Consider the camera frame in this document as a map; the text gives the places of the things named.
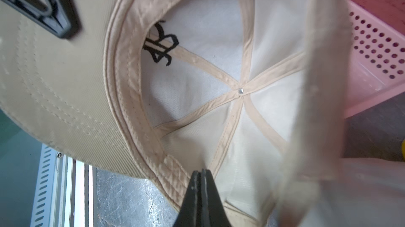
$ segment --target baseball cap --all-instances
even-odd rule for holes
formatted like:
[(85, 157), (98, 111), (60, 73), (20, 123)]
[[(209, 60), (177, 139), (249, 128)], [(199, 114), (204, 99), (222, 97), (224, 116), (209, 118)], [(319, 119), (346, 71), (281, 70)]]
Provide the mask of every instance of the baseball cap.
[(9, 117), (175, 209), (207, 168), (232, 225), (302, 218), (342, 150), (346, 0), (72, 1), (69, 40), (0, 5)]

